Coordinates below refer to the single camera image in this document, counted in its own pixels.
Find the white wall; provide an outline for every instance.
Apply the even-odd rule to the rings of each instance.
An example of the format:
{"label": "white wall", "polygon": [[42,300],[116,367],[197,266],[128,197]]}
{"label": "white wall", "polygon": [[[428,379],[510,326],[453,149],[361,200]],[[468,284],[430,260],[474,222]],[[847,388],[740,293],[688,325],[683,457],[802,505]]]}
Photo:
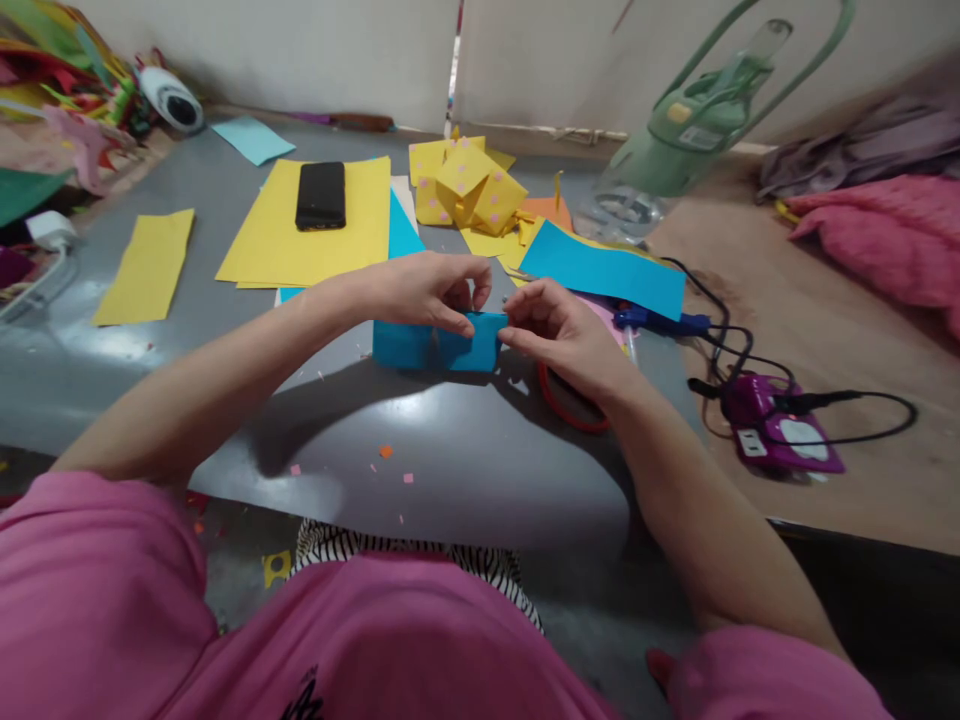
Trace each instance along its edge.
{"label": "white wall", "polygon": [[[454,113],[478,123],[633,132],[664,88],[736,0],[466,0]],[[759,102],[789,80],[828,37],[839,3],[759,3],[701,63],[715,69],[766,20],[794,33]],[[750,135],[770,141],[824,110],[903,77],[960,44],[958,0],[860,0],[846,38]]]}
{"label": "white wall", "polygon": [[157,45],[229,102],[440,131],[456,0],[72,0],[132,60]]}

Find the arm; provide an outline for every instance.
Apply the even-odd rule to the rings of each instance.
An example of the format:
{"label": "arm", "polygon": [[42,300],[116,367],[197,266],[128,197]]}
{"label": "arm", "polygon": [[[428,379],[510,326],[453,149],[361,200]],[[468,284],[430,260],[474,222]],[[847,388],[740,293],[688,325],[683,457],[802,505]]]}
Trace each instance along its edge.
{"label": "arm", "polygon": [[519,290],[500,338],[547,363],[610,418],[650,532],[703,631],[758,625],[847,656],[793,555],[593,312],[552,280]]}
{"label": "arm", "polygon": [[185,482],[286,378],[354,325],[437,325],[470,337],[473,326],[451,306],[482,307],[490,289],[489,262],[468,255],[419,253],[331,278],[150,375],[52,469]]}

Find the smartphone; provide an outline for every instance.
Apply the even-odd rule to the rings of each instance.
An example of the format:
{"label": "smartphone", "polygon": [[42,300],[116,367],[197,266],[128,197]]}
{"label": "smartphone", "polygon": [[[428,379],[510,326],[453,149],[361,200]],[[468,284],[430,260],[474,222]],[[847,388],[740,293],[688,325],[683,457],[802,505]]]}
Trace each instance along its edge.
{"label": "smartphone", "polygon": [[298,230],[346,226],[343,163],[312,163],[300,167],[296,223]]}

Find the forearm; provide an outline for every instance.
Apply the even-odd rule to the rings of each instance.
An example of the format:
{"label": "forearm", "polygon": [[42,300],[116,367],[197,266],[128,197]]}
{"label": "forearm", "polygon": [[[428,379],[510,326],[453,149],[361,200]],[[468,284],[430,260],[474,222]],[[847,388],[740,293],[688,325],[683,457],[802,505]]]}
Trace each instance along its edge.
{"label": "forearm", "polygon": [[358,281],[332,278],[156,371],[53,469],[160,484],[188,479],[298,367],[365,319]]}
{"label": "forearm", "polygon": [[846,658],[790,551],[642,378],[604,407],[644,521],[678,572],[701,628],[751,624]]}

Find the pink shirt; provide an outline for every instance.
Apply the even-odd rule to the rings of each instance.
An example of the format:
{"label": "pink shirt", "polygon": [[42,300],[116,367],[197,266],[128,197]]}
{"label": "pink shirt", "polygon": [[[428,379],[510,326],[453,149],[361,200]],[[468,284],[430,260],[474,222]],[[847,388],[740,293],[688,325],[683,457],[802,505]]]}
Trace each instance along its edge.
{"label": "pink shirt", "polygon": [[[311,566],[223,637],[205,583],[163,491],[37,478],[0,516],[3,717],[615,717],[512,603],[445,559]],[[889,718],[846,663],[749,627],[697,643],[670,697],[683,719]]]}

